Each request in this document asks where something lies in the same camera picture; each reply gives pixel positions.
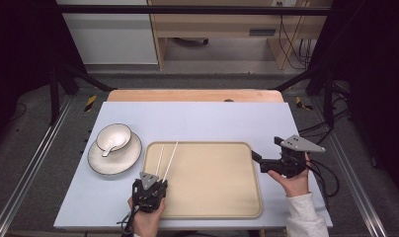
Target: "white plate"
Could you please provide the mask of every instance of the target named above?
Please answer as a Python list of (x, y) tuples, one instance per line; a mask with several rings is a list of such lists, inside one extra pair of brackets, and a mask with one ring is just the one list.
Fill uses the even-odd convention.
[(115, 175), (131, 167), (141, 153), (141, 141), (131, 133), (131, 140), (120, 150), (112, 151), (104, 157), (104, 150), (98, 147), (97, 142), (92, 143), (88, 153), (91, 168), (102, 175)]

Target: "black pole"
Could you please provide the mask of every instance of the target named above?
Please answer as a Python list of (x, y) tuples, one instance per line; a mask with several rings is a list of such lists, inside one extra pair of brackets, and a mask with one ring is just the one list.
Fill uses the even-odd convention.
[(183, 6), (183, 5), (57, 5), (34, 6), (35, 10), (80, 14), (210, 14), (333, 16), (351, 14), (348, 9), (306, 7)]
[(77, 77), (80, 77), (81, 79), (85, 80), (86, 82), (96, 86), (97, 88), (101, 89), (102, 91), (105, 92), (111, 92), (113, 90), (116, 90), (117, 88), (115, 87), (110, 87), (105, 85), (104, 83), (96, 80), (95, 78), (92, 78), (91, 76), (89, 76), (87, 73), (81, 72), (79, 70), (77, 70), (76, 68), (67, 65), (67, 64), (63, 64), (63, 68), (68, 71), (69, 73), (71, 73), (72, 75), (75, 75)]

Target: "black cable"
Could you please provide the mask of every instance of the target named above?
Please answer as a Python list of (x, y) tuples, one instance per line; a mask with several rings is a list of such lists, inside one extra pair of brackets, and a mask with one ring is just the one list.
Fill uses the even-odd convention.
[(284, 33), (285, 33), (285, 35), (286, 35), (286, 37), (287, 37), (288, 42), (290, 43), (290, 45), (291, 45), (291, 47), (292, 47), (292, 50), (294, 50), (294, 47), (292, 46), (291, 42), (289, 41), (288, 34), (286, 33), (285, 28), (283, 27), (282, 15), (279, 15), (279, 16), (280, 16), (280, 23), (279, 23), (279, 46), (280, 46), (280, 49), (282, 50), (283, 54), (285, 55), (285, 58), (286, 58), (286, 60), (288, 61), (289, 66), (291, 66), (291, 67), (294, 68), (294, 69), (305, 69), (305, 68), (297, 68), (297, 67), (294, 67), (294, 66), (292, 65), (291, 61), (289, 61), (288, 55), (286, 54), (285, 50), (283, 49), (282, 43), (280, 42), (280, 32), (281, 32), (282, 29), (284, 30)]
[(345, 98), (345, 97), (340, 97), (340, 98), (337, 98), (336, 100), (334, 100), (333, 102), (332, 102), (332, 105), (335, 105), (337, 102), (339, 102), (339, 101), (345, 101), (345, 103), (347, 103), (348, 104), (348, 99), (347, 98)]
[(134, 232), (132, 231), (132, 221), (134, 220), (134, 216), (137, 214), (138, 208), (135, 208), (134, 204), (131, 208), (131, 213), (127, 214), (122, 221), (117, 222), (120, 224), (121, 229), (121, 237), (125, 236), (133, 236)]
[(349, 114), (350, 114), (350, 109), (344, 109), (335, 115), (335, 119), (339, 120), (345, 116), (348, 116)]
[[(311, 172), (313, 172), (313, 174), (319, 179), (319, 184), (320, 184), (320, 186), (321, 186), (321, 187), (320, 187), (320, 188), (321, 188), (321, 194), (322, 194), (322, 196), (323, 196), (323, 198), (324, 198), (324, 200), (325, 200), (326, 209), (329, 210), (329, 207), (330, 207), (330, 206), (329, 206), (328, 198), (331, 198), (332, 195), (328, 195), (328, 194), (327, 194), (327, 191), (326, 191), (326, 182), (325, 182), (325, 179), (323, 178), (323, 176), (321, 175), (321, 173), (318, 172), (318, 171), (316, 171), (315, 169), (313, 169), (313, 167), (307, 165), (307, 162), (313, 164), (313, 163), (311, 162), (311, 160), (308, 160), (308, 161), (306, 161), (306, 162), (302, 162), (301, 160), (299, 160), (299, 159), (297, 159), (297, 158), (295, 158), (295, 157), (290, 157), (290, 158), (291, 158), (292, 160), (294, 160), (297, 164), (299, 164), (299, 165), (305, 167), (306, 169), (310, 170)], [(333, 193), (333, 196), (334, 196), (338, 191), (339, 191), (339, 183), (337, 183), (337, 188), (336, 188), (335, 192)]]
[(327, 131), (320, 132), (320, 133), (317, 133), (317, 134), (311, 134), (311, 135), (302, 135), (301, 137), (315, 137), (315, 136), (325, 135), (326, 133), (327, 133)]
[(322, 143), (322, 141), (329, 135), (329, 133), (331, 133), (332, 130), (333, 130), (333, 127), (329, 128), (329, 130), (326, 132), (326, 134), (316, 144), (320, 145), (320, 143)]
[(321, 189), (321, 194), (322, 194), (323, 200), (325, 201), (326, 209), (329, 211), (330, 204), (329, 204), (329, 198), (328, 198), (327, 191), (326, 191), (326, 182), (323, 179), (322, 172), (320, 171), (319, 166), (316, 164), (313, 164), (313, 163), (311, 163), (311, 166), (312, 167), (314, 166), (317, 168), (318, 173), (313, 172), (313, 174), (315, 174), (314, 177), (316, 178), (317, 184), (319, 185), (319, 188)]
[(310, 51), (311, 51), (311, 39), (308, 39), (308, 40), (307, 40), (307, 48), (306, 48), (306, 50), (305, 50), (305, 55), (302, 55), (302, 54), (301, 54), (301, 50), (302, 50), (302, 48), (303, 48), (303, 42), (304, 42), (304, 39), (301, 39), (301, 41), (300, 41), (300, 46), (299, 46), (299, 48), (298, 48), (298, 56), (299, 56), (299, 60), (300, 60), (302, 63), (304, 63), (305, 69), (307, 69), (307, 68), (308, 68), (308, 65), (310, 64), (310, 58), (311, 58), (311, 56), (310, 56)]
[[(349, 111), (349, 109), (344, 109), (344, 110), (340, 111), (339, 113), (333, 115), (333, 117), (334, 117), (334, 119), (337, 121), (338, 119), (341, 119), (341, 118), (342, 118), (341, 115), (345, 114), (345, 113), (348, 112), (348, 111)], [(307, 127), (307, 128), (301, 129), (301, 130), (298, 131), (298, 133), (299, 133), (300, 136), (301, 136), (302, 134), (308, 133), (308, 132), (310, 132), (310, 131), (313, 131), (313, 130), (316, 130), (316, 129), (322, 127), (322, 126), (323, 126), (324, 124), (326, 124), (326, 123), (327, 123), (326, 121), (322, 121), (322, 122), (317, 123), (317, 124), (315, 124), (315, 125), (312, 125), (312, 126), (309, 126), (309, 127)]]
[(329, 173), (332, 174), (332, 176), (334, 177), (335, 182), (336, 182), (336, 189), (331, 194), (327, 195), (327, 197), (331, 198), (331, 197), (337, 195), (338, 192), (339, 192), (339, 189), (341, 188), (341, 183), (339, 182), (338, 176), (336, 176), (335, 173), (329, 167), (325, 166), (321, 162), (318, 162), (318, 161), (315, 161), (315, 160), (310, 160), (310, 163), (319, 165), (319, 166), (323, 167), (324, 169), (326, 169)]

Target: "camera mount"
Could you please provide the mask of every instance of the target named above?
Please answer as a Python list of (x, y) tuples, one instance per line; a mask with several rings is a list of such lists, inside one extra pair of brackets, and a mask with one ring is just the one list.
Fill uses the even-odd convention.
[(274, 143), (280, 146), (281, 153), (278, 160), (263, 159), (262, 156), (252, 150), (252, 159), (261, 168), (261, 173), (273, 170), (288, 179), (303, 172), (306, 166), (306, 152), (325, 152), (326, 149), (298, 135), (293, 135), (287, 140), (274, 137)]

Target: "gray floor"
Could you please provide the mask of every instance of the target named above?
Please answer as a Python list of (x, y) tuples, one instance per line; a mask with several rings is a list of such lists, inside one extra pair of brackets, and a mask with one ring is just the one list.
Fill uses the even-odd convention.
[[(301, 71), (290, 68), (277, 70), (264, 39), (210, 39), (208, 45), (175, 39), (169, 42), (165, 68), (162, 71), (136, 68), (138, 69), (131, 74), (127, 71), (98, 71), (93, 76), (119, 88), (269, 89)], [(67, 192), (102, 102), (108, 96), (108, 93), (79, 79), (78, 82), (81, 90), (72, 97), (72, 104), (61, 130), (44, 156), (27, 195), (20, 200), (22, 204), (9, 226), (10, 235), (13, 235), (12, 231), (43, 232), (41, 236), (52, 236), (52, 233), (45, 232), (63, 232), (52, 228), (58, 205)], [(298, 129), (321, 121), (317, 110), (308, 111), (295, 105), (296, 96), (300, 96), (304, 105), (314, 108), (321, 102), (321, 97), (306, 97), (302, 90), (304, 86), (305, 82), (302, 82), (283, 93), (284, 99), (290, 104)], [(21, 181), (48, 130), (48, 92), (48, 88), (44, 86), (23, 95), (19, 101), (21, 104), (17, 107), (16, 116), (19, 117), (7, 125), (5, 134), (0, 138), (0, 213)], [(94, 107), (90, 112), (84, 112), (92, 95), (97, 96)], [(347, 107), (343, 101), (335, 106), (335, 113)], [(314, 131), (314, 134), (323, 132), (322, 127)], [(399, 193), (385, 171), (372, 168), (367, 150), (348, 117), (338, 119), (334, 131), (323, 141), (322, 145), (328, 152), (312, 156), (330, 167), (341, 181), (340, 192), (329, 198), (330, 214), (334, 223), (334, 227), (330, 229), (331, 236), (371, 236), (338, 163), (338, 147), (330, 139), (333, 136), (340, 140), (341, 148), (357, 171), (362, 187), (388, 236), (399, 236)], [(308, 137), (313, 141), (320, 138), (321, 135)], [(331, 191), (333, 178), (326, 172), (324, 175), (329, 184), (328, 190)], [(268, 230), (267, 236), (283, 236), (283, 233), (282, 230)]]

